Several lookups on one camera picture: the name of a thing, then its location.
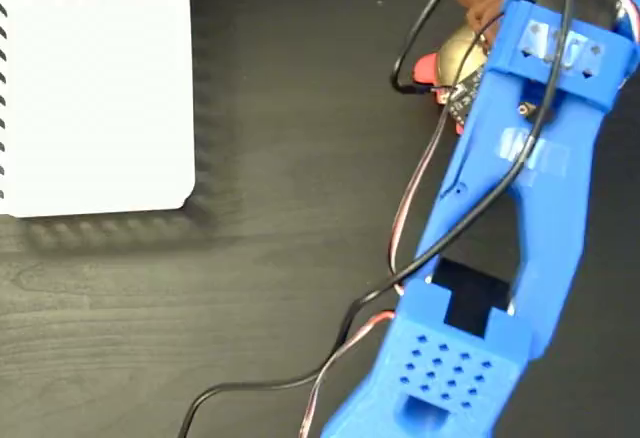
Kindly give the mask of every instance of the blue bracket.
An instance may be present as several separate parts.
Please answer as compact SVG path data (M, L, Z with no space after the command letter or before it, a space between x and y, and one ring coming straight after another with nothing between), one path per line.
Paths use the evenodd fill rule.
M518 108L540 101L561 16L520 0L505 11L419 254L504 176L531 128ZM544 354L583 252L593 147L638 47L575 21L563 65L553 119L511 189L523 257L515 313L493 308L484 337L446 324L452 295L431 283L434 258L407 283L373 370L322 438L488 438L529 361Z

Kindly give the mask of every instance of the black wire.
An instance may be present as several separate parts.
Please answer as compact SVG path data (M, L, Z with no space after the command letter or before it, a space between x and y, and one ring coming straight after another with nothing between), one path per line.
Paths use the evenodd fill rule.
M493 203L495 203L495 201L511 186L511 184L513 184L513 182L516 180L516 178L524 168L529 156L531 155L531 152L535 148L537 140L542 132L542 127L545 123L546 115L551 109L551 105L553 104L553 100L555 98L557 83L562 68L562 57L566 47L567 37L569 35L569 29L573 17L573 2L574 0L564 0L560 38L558 40L558 46L555 51L553 65L551 67L551 74L547 82L544 98L542 100L542 104L538 108L535 122L531 128L522 151L518 155L509 172L500 181L500 183L498 183L498 185L494 189L488 192L473 207L473 209L471 209L471 211L469 211L460 220L460 222L458 222L458 224L456 224L448 233L446 233L440 240L438 240L429 250L427 250L424 254L422 254L419 258L417 258L395 276L390 279L385 279L380 284L378 284L378 286L372 288L366 294L354 300L349 305L349 308L347 309L347 312L345 313L340 324L340 329L338 331L334 346L331 349L331 353L329 353L328 357L321 363L320 366L308 373L289 380L222 383L206 389L200 395L198 395L198 397L193 400L193 402L189 406L182 426L180 428L180 432L178 433L178 438L187 438L189 429L191 427L191 424L193 423L193 419L198 409L202 406L203 403L205 403L215 395L230 391L281 391L297 388L311 383L318 376L325 363L333 356L335 351L346 342L351 325L355 321L356 316L362 308L372 303L384 293L392 289L394 285L402 283L415 272L420 270L420 268L422 268L433 258L442 253L445 248L447 248L451 243L459 238L460 235L466 229L468 229ZM476 40L480 39L479 37L481 35L482 32L478 33L476 36Z
M420 31L422 31L422 28L424 27L425 23L429 18L431 18L431 15L436 10L436 8L438 7L441 1L442 0L429 0L427 5L422 10L422 13L418 17L414 25L411 27L411 30L409 31L409 33L407 34L407 37L404 41L404 45L402 46L401 51L398 54L398 59L393 65L393 71L391 72L391 77L390 77L391 86L393 86L394 90L396 90L399 93L402 93L403 95L416 95L416 94L422 94L422 93L427 93L429 91L433 91L433 87L431 86L416 85L415 83L401 83L400 72L402 71L402 65L404 64L404 61L407 59L407 55L409 54L409 51L411 51L411 48L416 42L416 38L418 38Z
M453 80L453 85L452 88L455 88L458 84L458 82L460 81L460 77L462 75L462 71L464 69L464 65L466 64L467 60L469 59L469 56L471 55L471 53L473 52L474 48L478 45L478 43L481 41L483 34L489 29L491 28L491 26L494 25L494 23L496 23L502 16L504 15L504 13L499 13L498 15L494 16L491 20L489 20L489 22L487 22L482 29L480 29L476 35L475 38L473 40L473 42L471 43L471 46L469 46L469 48L467 49L467 52L465 53L464 57L462 58L462 61L460 62L460 65L458 67L458 71L456 72L456 76L455 79ZM440 122L444 122L446 123L448 121L448 113L449 110L451 109L451 104L452 101L451 100L447 100L447 103L445 104L445 106L442 109L442 114L440 116ZM439 137L442 136L442 133L434 133L434 138L431 140L431 142L429 143L429 146L437 146L438 141L439 141ZM219 393L223 393L223 392L227 392L227 391L282 391L282 390L288 390L288 389L292 389L292 388L297 388L300 386L304 386L308 383L311 383L312 381L314 381L318 374L322 371L322 368L324 367L325 363L334 355L334 353L336 352L336 350L338 350L338 348L340 348L347 340L348 334L349 334L349 330L351 329L351 325L353 324L353 321L355 320L357 314L360 312L360 310L366 305L363 304L362 306L358 305L358 306L352 306L349 308L349 312L347 314L347 316L345 316L345 318L342 321L342 325L340 328L340 332L338 334L338 336L336 337L335 343L333 345L333 348L331 349L331 352L329 353L329 355L327 356L327 359L324 360L320 366L318 366L316 369L304 374L304 375L300 375L296 378L292 378L292 379L288 379L288 380L274 380L274 381L262 381L262 382L254 382L254 383L249 383L249 382L238 382L238 383L223 383L220 385L216 385L213 386L211 388L208 388L207 390L205 390L204 392L202 392L191 404L191 406L189 407L189 410L187 411L187 414L183 420L183 424L182 424L182 428L180 430L180 433L178 434L178 438L186 438L187 437L187 433L189 432L189 428L191 427L191 424L193 422L193 418L195 417L196 412L198 411L198 408L200 408L200 406L207 401L208 399L212 398L213 396L219 394Z
M467 51L462 57L462 61L460 61L460 65L458 66L458 70L456 71L456 75L451 84L452 91L449 94L449 98L445 102L445 105L442 107L440 118L438 118L438 124L436 125L436 128L433 134L431 135L431 139L429 140L429 144L427 145L427 148L423 153L424 157L428 157L426 158L427 160L431 161L431 157L435 153L435 150L440 144L440 141L442 141L442 136L444 134L445 127L449 122L449 111L451 110L451 106L453 104L453 100L451 100L451 94L455 93L455 90L458 87L458 83L460 81L460 78L462 77L462 71L464 70L464 66L467 63L469 56L471 56L471 53L473 53L473 50L476 48L478 43L480 43L483 35L487 32L487 30L491 28L503 16L504 16L504 13L498 13L496 16L491 18L487 23L485 23L484 26L480 30L478 30L478 32L475 34L473 41L471 42L471 45L467 48ZM394 270L394 267L393 267L391 241L389 241L389 248L387 250L387 264L389 266L390 272L392 274L395 274L396 271Z

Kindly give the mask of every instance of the dark wooden table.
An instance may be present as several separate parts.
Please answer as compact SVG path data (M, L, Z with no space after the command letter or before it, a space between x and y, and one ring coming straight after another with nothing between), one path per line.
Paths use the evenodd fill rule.
M189 205L1 220L2 437L174 437L205 385L315 365L347 303L385 274L395 206L437 113L386 82L424 0L192 1L198 186ZM447 1L420 51L461 20ZM554 345L497 437L638 435L639 95L636 80L603 130L584 264ZM426 180L405 258L454 142L450 133ZM451 253L512 272L515 234L503 202ZM319 424L380 338L331 373ZM306 393L221 396L192 437L296 436Z

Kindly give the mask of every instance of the black rectangular opening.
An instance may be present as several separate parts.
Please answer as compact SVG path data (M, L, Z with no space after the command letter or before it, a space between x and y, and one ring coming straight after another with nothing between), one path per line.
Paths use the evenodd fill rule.
M508 283L466 265L442 258L433 283L451 290L445 323L484 338L492 308L506 311Z

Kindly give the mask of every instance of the gold component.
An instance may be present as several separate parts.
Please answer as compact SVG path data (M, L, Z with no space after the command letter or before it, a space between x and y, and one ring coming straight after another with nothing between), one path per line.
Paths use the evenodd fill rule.
M518 113L520 113L524 117L529 117L533 115L533 113L538 109L536 105L529 102L520 103L518 107Z
M437 59L438 83L451 86L456 77L460 62L467 49L473 43L475 32L468 25L463 26L440 48ZM480 45L476 45L462 69L460 81L487 62L487 55Z

